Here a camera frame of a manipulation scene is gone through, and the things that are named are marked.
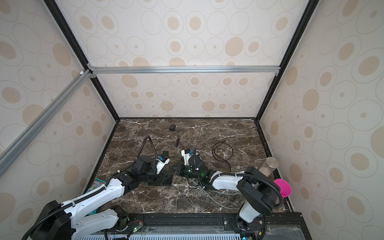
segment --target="ventilation grille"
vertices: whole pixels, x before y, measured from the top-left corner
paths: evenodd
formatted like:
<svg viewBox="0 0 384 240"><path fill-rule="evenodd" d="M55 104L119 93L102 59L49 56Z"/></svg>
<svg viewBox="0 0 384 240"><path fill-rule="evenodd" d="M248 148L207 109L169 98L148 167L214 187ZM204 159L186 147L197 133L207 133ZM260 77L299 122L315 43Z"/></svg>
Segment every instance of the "ventilation grille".
<svg viewBox="0 0 384 240"><path fill-rule="evenodd" d="M130 236L129 240L240 240L239 234L148 234Z"/></svg>
<svg viewBox="0 0 384 240"><path fill-rule="evenodd" d="M126 235L108 235L109 240L125 237ZM105 240L104 235L89 235L79 240ZM129 240L240 240L238 233L215 233L215 234L139 234L132 235Z"/></svg>

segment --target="coiled black cable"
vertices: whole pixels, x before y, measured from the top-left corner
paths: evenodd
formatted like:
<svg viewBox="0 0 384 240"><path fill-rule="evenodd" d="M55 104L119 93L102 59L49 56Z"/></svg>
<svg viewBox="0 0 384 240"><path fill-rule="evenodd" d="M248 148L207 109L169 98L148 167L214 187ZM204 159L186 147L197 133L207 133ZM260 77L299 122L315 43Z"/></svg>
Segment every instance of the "coiled black cable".
<svg viewBox="0 0 384 240"><path fill-rule="evenodd" d="M155 149L155 146L153 145L153 142L152 142L152 139L151 139L150 136L146 136L146 137L144 138L144 141L143 141L143 143L141 144L139 153L137 154L137 157L140 157L141 151L143 151L143 148L144 148L144 145L145 145L145 142L147 141L147 139L149 139L149 142L151 143L153 152L155 153L155 157L156 157L156 159L158 159L158 157L157 157L157 152L156 152L156 149Z"/></svg>
<svg viewBox="0 0 384 240"><path fill-rule="evenodd" d="M277 194L278 198L279 198L279 204L278 205L275 205L274 208L279 208L279 207L282 207L283 206L283 196L281 195L280 191L273 185L271 184L270 182L267 182L266 180L262 179L262 178L259 178L255 175L252 175L252 174L246 174L246 173L232 173L232 172L223 172L223 173L220 173L220 174L217 174L215 175L210 183L209 183L209 188L208 189L211 189L212 188L212 184L214 182L214 180L220 176L238 176L238 177L249 177L249 178L253 178L257 181L260 181L264 184L266 184L267 186L269 186L270 188L272 188L272 190Z"/></svg>
<svg viewBox="0 0 384 240"><path fill-rule="evenodd" d="M93 197L95 196L96 194L99 194L100 192L102 192L103 190L105 190L106 187L103 187L103 188L100 188L99 190L95 191L94 193L91 193L87 196L84 196L76 201L74 201L75 204L78 204L90 197ZM50 214L48 214L47 216L45 216L44 218L42 218L40 221L38 221L37 223L35 223L25 234L24 236L22 237L22 240L26 240L35 230L38 226L40 226L43 222L47 221L50 217L52 217L53 215L57 214L58 212L61 212L61 211L64 211L65 209L71 207L73 205L73 203L69 203L63 207L60 207L59 209L51 212Z"/></svg>
<svg viewBox="0 0 384 240"><path fill-rule="evenodd" d="M227 145L228 147L230 147L231 149L231 156L229 156L227 159L223 158L223 157L220 157L217 153L216 153L216 148L221 146L221 145ZM228 143L226 143L226 141L221 141L221 142L217 142L215 143L215 145L212 147L212 156L214 157L214 159L216 161L219 161L219 162L225 162L228 164L229 166L229 172L232 171L232 167L231 167L231 164L229 164L228 160L232 158L233 156L233 148L231 145L229 145Z"/></svg>
<svg viewBox="0 0 384 240"><path fill-rule="evenodd" d="M105 238L105 240L109 240L106 229L104 229L104 238Z"/></svg>

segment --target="gray cable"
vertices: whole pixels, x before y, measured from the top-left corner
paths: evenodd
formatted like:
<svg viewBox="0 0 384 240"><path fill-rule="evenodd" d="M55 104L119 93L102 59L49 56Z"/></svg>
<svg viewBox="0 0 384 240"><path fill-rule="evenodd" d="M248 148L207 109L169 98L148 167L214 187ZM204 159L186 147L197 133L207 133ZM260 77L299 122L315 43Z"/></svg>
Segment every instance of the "gray cable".
<svg viewBox="0 0 384 240"><path fill-rule="evenodd" d="M212 190L213 192L217 192L219 194L223 194L223 195L239 195L241 194L241 192L235 192L235 193L225 193L225 192L219 192L219 191L216 191L216 190Z"/></svg>
<svg viewBox="0 0 384 240"><path fill-rule="evenodd" d="M206 191L204 191L200 186L198 186L198 188L201 190L201 191L203 191L208 197L210 197L217 205L219 205L219 206L221 206L221 207L223 207L223 208L225 208L225 209L229 209L229 210L239 210L240 208L232 208L232 207L226 207L226 206L223 206L223 205L221 205L220 203L218 203L218 202L216 202L216 200L215 199L213 199Z"/></svg>

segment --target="patterned wall panel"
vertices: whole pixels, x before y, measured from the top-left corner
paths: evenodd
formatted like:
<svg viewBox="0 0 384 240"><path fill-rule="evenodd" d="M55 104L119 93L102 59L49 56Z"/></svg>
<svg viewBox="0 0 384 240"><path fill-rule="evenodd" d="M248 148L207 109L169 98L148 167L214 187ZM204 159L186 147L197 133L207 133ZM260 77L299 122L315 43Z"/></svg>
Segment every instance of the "patterned wall panel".
<svg viewBox="0 0 384 240"><path fill-rule="evenodd" d="M307 0L60 0L93 66L279 65Z"/></svg>
<svg viewBox="0 0 384 240"><path fill-rule="evenodd" d="M39 1L0 2L0 153L79 74L70 49Z"/></svg>
<svg viewBox="0 0 384 240"><path fill-rule="evenodd" d="M87 80L0 177L1 240L19 240L48 202L82 194L113 126Z"/></svg>
<svg viewBox="0 0 384 240"><path fill-rule="evenodd" d="M120 117L255 117L274 73L99 74Z"/></svg>
<svg viewBox="0 0 384 240"><path fill-rule="evenodd" d="M383 24L383 1L322 1L262 118L315 240L384 235Z"/></svg>

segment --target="black cable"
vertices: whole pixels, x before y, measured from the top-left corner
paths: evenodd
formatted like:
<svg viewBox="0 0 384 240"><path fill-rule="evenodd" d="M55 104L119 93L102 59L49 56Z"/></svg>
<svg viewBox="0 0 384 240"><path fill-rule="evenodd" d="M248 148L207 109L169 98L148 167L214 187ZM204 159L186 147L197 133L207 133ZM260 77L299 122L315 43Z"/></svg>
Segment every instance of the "black cable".
<svg viewBox="0 0 384 240"><path fill-rule="evenodd" d="M216 153L216 149L217 147L221 146L221 145L227 145L228 147L230 147L231 149L231 156L229 156L227 159L223 158L223 157L220 157L217 153ZM225 141L221 141L221 142L218 142L216 143L213 147L212 147L212 156L214 157L214 159L216 161L219 161L219 162L226 162L229 166L229 172L232 171L232 167L231 167L231 164L228 162L229 159L232 158L233 156L233 148L231 145L229 145L228 143L226 143Z"/></svg>
<svg viewBox="0 0 384 240"><path fill-rule="evenodd" d="M105 240L109 240L106 229L104 229L104 238L105 238Z"/></svg>
<svg viewBox="0 0 384 240"><path fill-rule="evenodd" d="M269 186L270 188L272 188L272 190L277 194L278 198L279 198L279 204L278 205L275 205L274 207L275 208L279 208L281 206L283 206L283 196L281 195L280 191L273 185L271 184L270 182L267 182L266 180L262 179L262 178L259 178L255 175L252 175L252 174L246 174L246 173L232 173L232 172L222 172L220 174L217 174L215 175L211 181L209 182L209 187L208 189L211 189L212 188L212 184L213 182L215 181L216 178L220 177L220 176L238 176L238 177L249 177L249 178L253 178L257 181L260 181L262 183L265 183L267 186Z"/></svg>
<svg viewBox="0 0 384 240"><path fill-rule="evenodd" d="M194 163L194 168L195 168L195 171L196 171L196 174L197 174L197 181L199 182L199 186L202 189L204 189L203 184L201 183L201 180L200 180L199 171L197 170L197 167L196 167L196 146L193 149L193 163Z"/></svg>
<svg viewBox="0 0 384 240"><path fill-rule="evenodd" d="M120 172L124 172L126 171L128 168L132 167L134 164L135 164L136 161L133 161L133 163L131 163L128 167L124 168L123 170L121 170ZM111 179L116 176L117 174L119 174L120 172L115 172L114 174L112 174L110 176L110 178L108 179L108 181L106 182L105 186L108 186L109 182L111 181Z"/></svg>
<svg viewBox="0 0 384 240"><path fill-rule="evenodd" d="M261 240L263 239L264 235L265 235L265 232L266 232L266 221L265 221L265 216L263 216L263 226L262 226L262 234L256 238L257 240Z"/></svg>
<svg viewBox="0 0 384 240"><path fill-rule="evenodd" d="M175 129L175 131L177 132L177 139L176 139L175 147L178 147L180 144L185 149L185 147L180 143L180 132L176 129Z"/></svg>
<svg viewBox="0 0 384 240"><path fill-rule="evenodd" d="M94 193L91 193L87 196L84 196L76 201L74 201L75 204L78 204L79 202L82 202L90 197L93 197L95 196L96 194L99 194L100 192L102 192L103 190L105 190L106 187L103 187L103 188L100 188L99 190L95 191ZM35 230L38 226L40 226L43 222L47 221L50 217L52 217L53 215L57 214L58 212L61 212L61 211L64 211L65 209L71 207L73 205L73 203L69 203L63 207L60 207L59 209L56 209L55 211L53 211L52 213L48 214L47 216L45 216L44 218L42 218L40 221L38 221L37 223L35 223L25 234L24 236L22 237L22 240L26 240Z"/></svg>
<svg viewBox="0 0 384 240"><path fill-rule="evenodd" d="M145 142L147 141L147 139L149 139L149 142L151 143L153 152L155 153L155 157L156 157L156 159L158 159L158 156L157 156L157 152L156 152L155 146L153 145L153 142L152 142L152 139L151 139L150 136L146 136L146 138L144 138L143 143L141 144L139 153L137 154L137 157L140 157L141 151L143 150L144 145L145 145Z"/></svg>

